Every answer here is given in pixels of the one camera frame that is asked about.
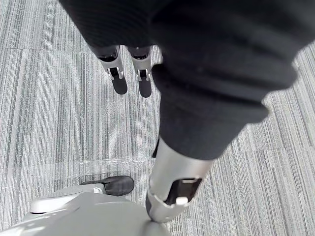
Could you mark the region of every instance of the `floor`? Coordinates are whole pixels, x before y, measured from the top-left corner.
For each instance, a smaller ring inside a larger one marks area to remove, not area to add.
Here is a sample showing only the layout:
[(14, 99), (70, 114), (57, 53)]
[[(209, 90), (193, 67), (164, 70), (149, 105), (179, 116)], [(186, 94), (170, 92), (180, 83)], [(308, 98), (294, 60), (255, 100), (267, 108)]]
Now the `floor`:
[[(0, 1), (0, 230), (36, 196), (100, 177), (132, 176), (126, 197), (144, 204), (159, 93), (140, 97), (122, 53), (129, 91), (119, 96), (55, 0)], [(314, 64), (311, 45), (294, 62), (297, 83), (268, 95), (269, 118), (231, 143), (166, 225), (172, 235), (315, 235)]]

